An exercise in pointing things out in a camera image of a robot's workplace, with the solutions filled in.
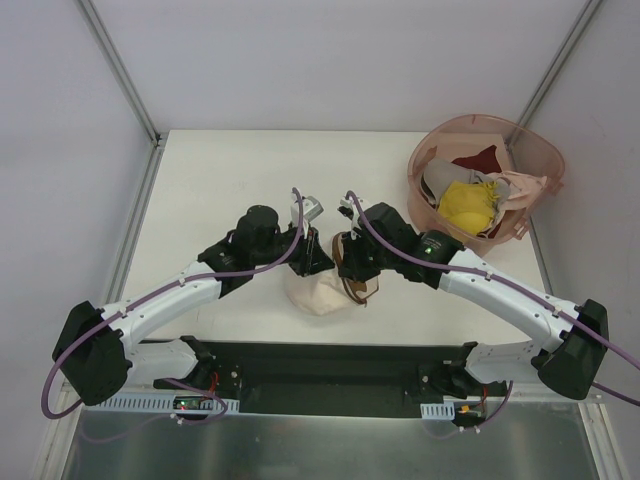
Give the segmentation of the beige round mesh laundry bag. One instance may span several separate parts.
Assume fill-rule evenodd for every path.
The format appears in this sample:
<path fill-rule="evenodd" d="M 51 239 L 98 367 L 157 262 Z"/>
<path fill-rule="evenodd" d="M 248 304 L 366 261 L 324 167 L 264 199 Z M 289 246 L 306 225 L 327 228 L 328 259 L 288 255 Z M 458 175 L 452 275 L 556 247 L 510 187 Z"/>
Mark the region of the beige round mesh laundry bag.
<path fill-rule="evenodd" d="M 366 307 L 369 299 L 379 291 L 378 277 L 357 282 L 338 275 L 338 267 L 344 260 L 341 236 L 341 233 L 334 235 L 323 246 L 325 252 L 331 252 L 335 263 L 332 270 L 308 277 L 299 277 L 293 272 L 285 274 L 285 294 L 299 310 L 315 316 L 326 316 L 350 308 Z"/>

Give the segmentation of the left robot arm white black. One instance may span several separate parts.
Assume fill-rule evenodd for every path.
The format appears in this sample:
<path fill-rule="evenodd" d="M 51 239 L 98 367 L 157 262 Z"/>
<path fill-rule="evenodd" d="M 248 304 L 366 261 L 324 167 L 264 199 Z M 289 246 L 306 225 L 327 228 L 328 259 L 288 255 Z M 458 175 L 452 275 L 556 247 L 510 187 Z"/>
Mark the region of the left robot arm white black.
<path fill-rule="evenodd" d="M 276 211 L 255 205 L 236 227 L 177 275 L 150 291 L 95 307 L 72 308 L 54 348 L 56 366 L 86 406 L 98 405 L 127 385 L 213 390 L 213 354 L 192 335 L 161 343 L 150 334 L 204 304 L 220 300 L 256 275 L 285 265 L 308 277 L 333 268 L 311 222 L 323 211 L 313 197 L 291 207 L 291 222 L 281 230 Z"/>

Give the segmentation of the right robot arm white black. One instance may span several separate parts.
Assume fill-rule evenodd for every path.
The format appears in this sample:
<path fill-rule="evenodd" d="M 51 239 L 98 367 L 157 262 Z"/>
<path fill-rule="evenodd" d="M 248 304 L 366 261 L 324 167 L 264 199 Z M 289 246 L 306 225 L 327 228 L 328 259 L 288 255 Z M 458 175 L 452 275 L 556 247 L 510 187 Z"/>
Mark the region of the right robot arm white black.
<path fill-rule="evenodd" d="M 338 210 L 351 222 L 341 237 L 341 278 L 364 283 L 393 271 L 470 301 L 526 335 L 519 343 L 465 343 L 455 359 L 429 373 L 433 390 L 465 398 L 495 382 L 538 380 L 563 397 L 587 397 L 607 351 L 604 306 L 593 300 L 576 305 L 531 290 L 448 234 L 416 232 L 385 203 L 364 209 L 344 199 Z"/>

